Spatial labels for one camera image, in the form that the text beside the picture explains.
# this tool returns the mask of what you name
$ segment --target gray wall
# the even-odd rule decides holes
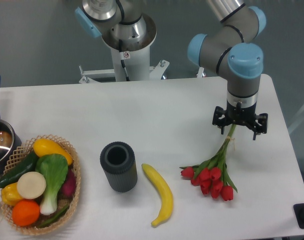
[[[198,33],[221,27],[205,0],[145,0],[157,26],[151,65],[168,60],[167,77],[195,77],[187,46]],[[304,0],[246,0],[261,8],[267,27],[254,41],[264,51],[264,73],[273,78],[286,122],[304,103]],[[80,0],[0,1],[0,74],[2,87],[76,84],[84,70],[111,69],[109,49],[78,25]],[[304,173],[304,124],[292,142]]]

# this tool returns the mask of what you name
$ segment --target blue joint cap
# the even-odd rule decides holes
[[[193,37],[187,48],[188,59],[197,66],[200,65],[201,47],[206,36],[207,35],[202,33],[197,34],[195,37]]]
[[[257,15],[258,24],[259,24],[257,35],[259,35],[264,30],[264,28],[266,27],[265,13],[256,6],[250,6],[249,9],[253,10]]]
[[[228,54],[231,71],[244,79],[259,77],[263,72],[263,60],[262,49],[253,43],[239,43]]]
[[[90,19],[85,15],[85,13],[78,7],[75,10],[75,17],[77,21],[81,24],[82,28],[93,38],[98,38],[101,36],[101,32],[97,27],[91,22]]]

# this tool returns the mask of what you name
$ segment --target orange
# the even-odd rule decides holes
[[[13,223],[24,227],[30,225],[40,216],[40,206],[34,200],[23,199],[12,210]]]

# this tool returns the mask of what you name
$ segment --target ribbed rubber grip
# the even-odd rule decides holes
[[[112,189],[127,192],[137,183],[133,149],[124,142],[112,142],[101,152],[100,163]]]

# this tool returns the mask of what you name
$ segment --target yellow banana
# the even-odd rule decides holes
[[[174,206],[173,194],[163,177],[151,165],[143,163],[142,169],[161,196],[162,206],[160,212],[157,218],[151,223],[153,227],[157,227],[172,215]]]

